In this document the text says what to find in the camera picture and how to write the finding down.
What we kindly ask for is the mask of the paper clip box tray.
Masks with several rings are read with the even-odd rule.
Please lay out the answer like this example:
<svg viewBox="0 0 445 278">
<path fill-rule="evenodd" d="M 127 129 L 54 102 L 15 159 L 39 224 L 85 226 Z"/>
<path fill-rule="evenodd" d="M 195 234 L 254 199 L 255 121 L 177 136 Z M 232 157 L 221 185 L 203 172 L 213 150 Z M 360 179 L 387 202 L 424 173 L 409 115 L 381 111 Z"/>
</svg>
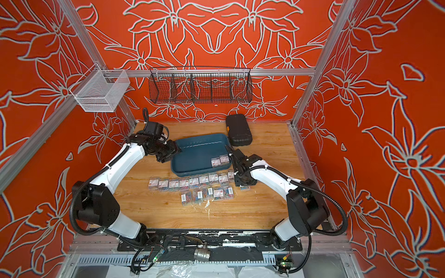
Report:
<svg viewBox="0 0 445 278">
<path fill-rule="evenodd" d="M 224 200 L 224 190 L 222 188 L 214 188 L 213 189 L 213 199 L 215 201 Z"/>
</svg>

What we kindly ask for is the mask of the blue plastic storage tray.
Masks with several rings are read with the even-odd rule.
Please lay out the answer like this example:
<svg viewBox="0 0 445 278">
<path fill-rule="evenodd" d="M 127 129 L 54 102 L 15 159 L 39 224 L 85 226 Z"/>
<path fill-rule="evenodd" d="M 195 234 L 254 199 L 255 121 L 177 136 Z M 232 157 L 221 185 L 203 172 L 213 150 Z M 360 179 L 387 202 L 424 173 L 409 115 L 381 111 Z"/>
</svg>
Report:
<svg viewBox="0 0 445 278">
<path fill-rule="evenodd" d="M 181 152 L 176 154 L 170 164 L 171 171 L 178 177 L 188 177 L 227 170 L 230 164 L 222 164 L 213 168 L 212 158 L 228 155 L 226 150 L 230 146 L 228 137 L 223 133 L 189 137 L 176 140 Z"/>
</svg>

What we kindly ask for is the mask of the eleventh removed paper clip box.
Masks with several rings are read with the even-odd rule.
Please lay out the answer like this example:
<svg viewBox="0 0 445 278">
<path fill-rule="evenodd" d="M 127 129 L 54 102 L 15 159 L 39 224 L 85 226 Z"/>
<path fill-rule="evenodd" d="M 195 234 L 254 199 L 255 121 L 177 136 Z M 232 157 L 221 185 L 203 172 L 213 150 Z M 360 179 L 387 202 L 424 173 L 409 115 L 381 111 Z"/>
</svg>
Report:
<svg viewBox="0 0 445 278">
<path fill-rule="evenodd" d="M 159 188 L 159 177 L 152 177 L 148 183 L 149 190 L 158 190 Z"/>
</svg>

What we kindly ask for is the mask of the twelfth removed paper clip box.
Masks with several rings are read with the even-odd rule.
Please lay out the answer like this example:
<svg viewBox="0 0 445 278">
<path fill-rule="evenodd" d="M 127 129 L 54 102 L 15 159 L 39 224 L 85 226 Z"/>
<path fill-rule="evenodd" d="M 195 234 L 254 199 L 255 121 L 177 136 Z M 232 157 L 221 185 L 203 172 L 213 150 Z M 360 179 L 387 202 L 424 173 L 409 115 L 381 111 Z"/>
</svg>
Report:
<svg viewBox="0 0 445 278">
<path fill-rule="evenodd" d="M 169 191 L 169 179 L 160 179 L 158 184 L 158 191 L 165 192 Z"/>
</svg>

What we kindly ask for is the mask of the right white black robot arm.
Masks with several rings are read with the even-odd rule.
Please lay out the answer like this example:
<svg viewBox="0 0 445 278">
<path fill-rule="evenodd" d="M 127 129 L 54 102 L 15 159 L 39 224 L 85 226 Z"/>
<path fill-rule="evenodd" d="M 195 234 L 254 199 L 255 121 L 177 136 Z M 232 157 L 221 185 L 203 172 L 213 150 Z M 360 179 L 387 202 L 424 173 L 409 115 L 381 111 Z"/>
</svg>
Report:
<svg viewBox="0 0 445 278">
<path fill-rule="evenodd" d="M 298 180 L 270 166 L 257 155 L 246 156 L 239 149 L 226 146 L 234 168 L 236 186 L 251 186 L 261 182 L 280 195 L 287 204 L 288 216 L 270 231 L 269 244 L 281 248 L 293 237 L 310 236 L 313 232 L 338 236 L 346 232 L 348 217 L 340 204 L 319 190 L 311 179 Z M 330 216 L 327 202 L 338 210 L 342 225 L 335 230 L 318 228 Z"/>
</svg>

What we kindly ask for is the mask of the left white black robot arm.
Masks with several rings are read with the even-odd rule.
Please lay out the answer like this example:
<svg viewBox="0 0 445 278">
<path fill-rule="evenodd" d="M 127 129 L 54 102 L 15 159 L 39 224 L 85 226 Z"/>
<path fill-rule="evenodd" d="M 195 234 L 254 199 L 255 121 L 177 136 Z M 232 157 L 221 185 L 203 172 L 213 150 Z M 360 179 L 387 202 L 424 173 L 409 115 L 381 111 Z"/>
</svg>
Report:
<svg viewBox="0 0 445 278">
<path fill-rule="evenodd" d="M 144 157 L 155 156 L 157 162 L 165 163 L 181 150 L 169 138 L 167 127 L 149 119 L 147 108 L 143 109 L 143 118 L 144 128 L 131 134 L 100 171 L 73 186 L 69 219 L 77 234 L 104 232 L 132 246 L 148 245 L 146 226 L 126 216 L 114 194 L 128 172 Z"/>
</svg>

